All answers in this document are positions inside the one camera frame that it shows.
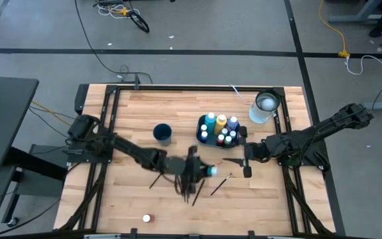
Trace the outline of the dark blue plastic cup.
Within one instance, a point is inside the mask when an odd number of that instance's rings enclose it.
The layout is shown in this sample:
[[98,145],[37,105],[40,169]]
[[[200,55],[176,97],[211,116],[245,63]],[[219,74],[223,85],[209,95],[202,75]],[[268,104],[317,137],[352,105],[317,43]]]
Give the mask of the dark blue plastic cup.
[[160,123],[153,130],[153,137],[162,146],[170,145],[172,137],[172,129],[168,124]]

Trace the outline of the large yellow paint bottle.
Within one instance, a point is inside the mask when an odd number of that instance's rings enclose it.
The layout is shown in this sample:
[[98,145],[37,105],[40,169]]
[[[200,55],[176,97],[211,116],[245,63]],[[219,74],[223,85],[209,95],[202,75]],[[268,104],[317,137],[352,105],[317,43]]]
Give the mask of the large yellow paint bottle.
[[225,127],[227,123],[227,118],[225,115],[219,115],[216,118],[215,126],[214,126],[214,134],[219,135],[222,132],[222,129]]

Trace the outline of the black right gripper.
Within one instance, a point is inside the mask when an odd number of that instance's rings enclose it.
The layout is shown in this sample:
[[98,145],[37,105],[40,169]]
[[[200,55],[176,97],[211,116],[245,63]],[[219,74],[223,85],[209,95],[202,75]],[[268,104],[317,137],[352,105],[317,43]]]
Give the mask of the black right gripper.
[[267,149],[265,143],[261,141],[260,143],[248,143],[247,142],[247,128],[245,126],[240,127],[240,144],[243,146],[244,159],[235,158],[223,158],[224,161],[229,161],[232,163],[237,163],[243,168],[243,176],[245,178],[252,177],[252,170],[249,165],[251,160],[259,161],[260,163],[267,156]]

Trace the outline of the white plastic pitcher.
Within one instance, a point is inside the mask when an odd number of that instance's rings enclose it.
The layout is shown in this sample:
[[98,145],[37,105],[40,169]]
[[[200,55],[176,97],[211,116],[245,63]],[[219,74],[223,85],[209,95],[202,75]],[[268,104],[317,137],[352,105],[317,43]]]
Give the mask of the white plastic pitcher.
[[280,105],[279,95],[274,90],[260,91],[249,110],[249,118],[254,123],[266,123]]

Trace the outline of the large purple paint bottle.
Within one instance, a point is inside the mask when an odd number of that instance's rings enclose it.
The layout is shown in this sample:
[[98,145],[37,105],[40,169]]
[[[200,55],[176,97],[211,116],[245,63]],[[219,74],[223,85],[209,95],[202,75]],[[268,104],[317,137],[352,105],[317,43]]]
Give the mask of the large purple paint bottle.
[[230,131],[235,131],[237,126],[238,126],[239,122],[238,122],[238,119],[235,117],[235,116],[231,116],[228,120],[227,120],[227,124],[226,124],[226,127],[228,128],[228,130]]

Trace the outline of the large teal paint bottle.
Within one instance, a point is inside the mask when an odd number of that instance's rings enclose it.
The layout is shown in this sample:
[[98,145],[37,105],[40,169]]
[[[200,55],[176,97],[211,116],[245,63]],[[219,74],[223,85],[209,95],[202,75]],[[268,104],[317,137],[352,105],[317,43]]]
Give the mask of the large teal paint bottle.
[[215,127],[215,124],[216,124],[216,115],[215,113],[213,112],[209,112],[208,114],[206,114],[205,116],[205,123],[204,123],[206,126],[207,126],[207,132],[208,133],[213,133],[214,132],[214,127]]

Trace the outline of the grey-teal plastic bin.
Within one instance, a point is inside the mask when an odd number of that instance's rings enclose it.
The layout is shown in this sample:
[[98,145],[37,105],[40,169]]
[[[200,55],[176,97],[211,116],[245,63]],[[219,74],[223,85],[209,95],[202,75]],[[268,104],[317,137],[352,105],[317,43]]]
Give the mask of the grey-teal plastic bin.
[[[202,130],[200,129],[200,126],[203,125],[205,123],[205,116],[206,115],[202,115],[200,117],[200,119],[198,120],[198,125],[197,125],[197,130],[196,130],[196,138],[197,140],[202,143],[200,141],[200,134],[202,132]],[[213,147],[217,147],[217,148],[224,148],[224,149],[228,149],[228,148],[232,148],[232,147],[235,147],[235,146],[238,146],[240,144],[239,142],[239,130],[240,130],[240,124],[238,124],[235,132],[237,133],[237,136],[235,138],[232,138],[232,146],[231,147],[224,147],[223,145],[222,146],[218,146],[216,145],[216,140],[218,138],[218,135],[214,134],[214,133],[208,133],[208,138],[207,138],[207,141],[203,144],[205,145],[211,145]]]

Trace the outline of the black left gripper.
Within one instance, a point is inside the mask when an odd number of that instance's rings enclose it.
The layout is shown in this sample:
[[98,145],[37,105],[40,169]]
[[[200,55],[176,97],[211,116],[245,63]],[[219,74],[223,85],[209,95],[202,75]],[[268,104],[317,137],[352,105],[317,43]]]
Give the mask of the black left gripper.
[[184,181],[186,185],[200,183],[203,180],[211,179],[212,176],[207,176],[206,169],[212,167],[211,164],[204,162],[197,154],[198,147],[192,145],[188,148],[188,154],[185,159],[184,171],[179,175],[180,185]]

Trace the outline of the grey desk leg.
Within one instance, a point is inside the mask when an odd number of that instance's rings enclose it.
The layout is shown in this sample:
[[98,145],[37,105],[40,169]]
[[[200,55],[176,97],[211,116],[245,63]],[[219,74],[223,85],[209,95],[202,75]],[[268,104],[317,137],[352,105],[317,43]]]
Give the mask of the grey desk leg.
[[333,15],[328,17],[329,23],[374,23],[382,15],[375,13],[382,0],[367,0],[365,5],[354,15]]

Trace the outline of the black desk base frame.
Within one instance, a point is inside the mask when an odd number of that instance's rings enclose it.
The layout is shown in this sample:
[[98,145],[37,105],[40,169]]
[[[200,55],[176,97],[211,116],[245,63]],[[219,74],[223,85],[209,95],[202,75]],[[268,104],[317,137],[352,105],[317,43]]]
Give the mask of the black desk base frame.
[[32,145],[29,152],[11,147],[3,162],[14,166],[12,181],[16,183],[2,223],[7,224],[20,196],[59,197],[67,174],[66,157],[61,147]]

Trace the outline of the silver aluminium bar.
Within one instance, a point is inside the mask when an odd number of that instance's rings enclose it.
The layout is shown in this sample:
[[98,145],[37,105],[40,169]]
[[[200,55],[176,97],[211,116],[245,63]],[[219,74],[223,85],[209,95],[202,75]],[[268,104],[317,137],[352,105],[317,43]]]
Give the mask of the silver aluminium bar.
[[86,234],[83,239],[121,239],[121,234]]

